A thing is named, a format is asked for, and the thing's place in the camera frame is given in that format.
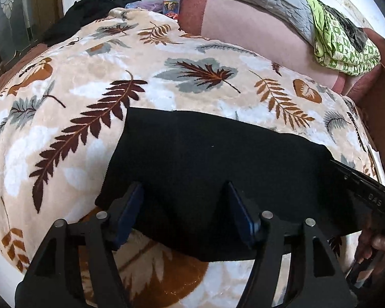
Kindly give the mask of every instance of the bolt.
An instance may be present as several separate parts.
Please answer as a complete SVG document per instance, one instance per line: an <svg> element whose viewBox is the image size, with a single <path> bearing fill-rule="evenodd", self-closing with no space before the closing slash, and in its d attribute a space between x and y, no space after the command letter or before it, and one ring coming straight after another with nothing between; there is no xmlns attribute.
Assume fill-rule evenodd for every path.
<svg viewBox="0 0 385 308"><path fill-rule="evenodd" d="M54 227L60 228L63 227L66 224L66 221L64 219L58 219L54 221Z"/></svg>
<svg viewBox="0 0 385 308"><path fill-rule="evenodd" d="M311 219L311 218L308 218L305 220L305 223L310 226L310 227L314 227L316 225L316 222L314 219Z"/></svg>
<svg viewBox="0 0 385 308"><path fill-rule="evenodd" d="M100 211L99 213L97 213L95 215L95 217L99 220L103 220L103 219L107 218L107 215L108 215L108 213L106 211Z"/></svg>
<svg viewBox="0 0 385 308"><path fill-rule="evenodd" d="M265 219L272 219L273 216L274 216L274 214L272 214L272 212L270 212L270 211L262 212L262 217L265 218Z"/></svg>

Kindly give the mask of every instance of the pink pillowcase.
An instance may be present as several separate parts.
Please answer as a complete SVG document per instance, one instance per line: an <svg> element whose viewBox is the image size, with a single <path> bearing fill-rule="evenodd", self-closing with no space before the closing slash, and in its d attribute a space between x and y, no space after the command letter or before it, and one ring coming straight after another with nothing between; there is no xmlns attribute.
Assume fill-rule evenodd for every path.
<svg viewBox="0 0 385 308"><path fill-rule="evenodd" d="M341 94L348 96L358 103L366 93L374 86L382 72L382 65L375 66L372 71L360 76L346 76L345 86Z"/></svg>
<svg viewBox="0 0 385 308"><path fill-rule="evenodd" d="M321 66L313 47L290 24L237 0L182 0L185 32L241 46L341 93L345 74Z"/></svg>

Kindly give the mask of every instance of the blanket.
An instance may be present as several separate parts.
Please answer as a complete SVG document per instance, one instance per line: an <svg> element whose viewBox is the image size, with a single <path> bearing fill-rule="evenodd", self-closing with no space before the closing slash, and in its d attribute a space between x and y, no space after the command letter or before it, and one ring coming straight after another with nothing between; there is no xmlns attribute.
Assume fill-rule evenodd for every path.
<svg viewBox="0 0 385 308"><path fill-rule="evenodd" d="M252 51L178 29L154 12L113 9L0 91L0 251L20 272L56 219L77 222L93 210L129 107L198 111L297 134L376 178L351 100ZM356 239L331 243L343 266ZM136 307L235 306L253 264L203 263L139 232L115 258Z"/></svg>
<svg viewBox="0 0 385 308"><path fill-rule="evenodd" d="M314 54L322 66L358 76L368 73L381 62L378 48L366 40L363 51L354 48L339 20L318 0L307 0L315 23Z"/></svg>

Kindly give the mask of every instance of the black cloth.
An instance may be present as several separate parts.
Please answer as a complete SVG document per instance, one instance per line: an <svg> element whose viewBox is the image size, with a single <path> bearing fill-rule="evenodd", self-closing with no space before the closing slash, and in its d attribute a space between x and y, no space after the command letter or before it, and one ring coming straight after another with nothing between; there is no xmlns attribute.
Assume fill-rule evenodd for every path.
<svg viewBox="0 0 385 308"><path fill-rule="evenodd" d="M331 153L293 134L210 114L129 108L95 204L108 209L133 181L145 189L134 228L201 261L254 259L238 235L226 181L282 220L314 218L329 239L358 231L332 178Z"/></svg>
<svg viewBox="0 0 385 308"><path fill-rule="evenodd" d="M368 40L368 36L364 30L362 28L358 28L349 18L346 18L338 10L323 4L321 1L320 4L339 21L352 46L358 52L362 53L364 51L365 43Z"/></svg>
<svg viewBox="0 0 385 308"><path fill-rule="evenodd" d="M114 8L124 8L126 4L141 0L80 0L74 2L63 18L49 28L42 43L52 46L74 36L83 26L107 17Z"/></svg>

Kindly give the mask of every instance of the green patterned cloth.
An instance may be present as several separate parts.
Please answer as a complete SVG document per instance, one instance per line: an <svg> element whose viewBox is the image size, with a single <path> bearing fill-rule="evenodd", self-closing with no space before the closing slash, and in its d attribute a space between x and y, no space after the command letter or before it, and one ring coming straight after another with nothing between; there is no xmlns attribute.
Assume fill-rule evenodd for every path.
<svg viewBox="0 0 385 308"><path fill-rule="evenodd" d="M381 54L370 39L366 41L364 51L359 53L335 17L318 0L307 1L314 15L314 54L322 66L358 76L368 73L381 62Z"/></svg>

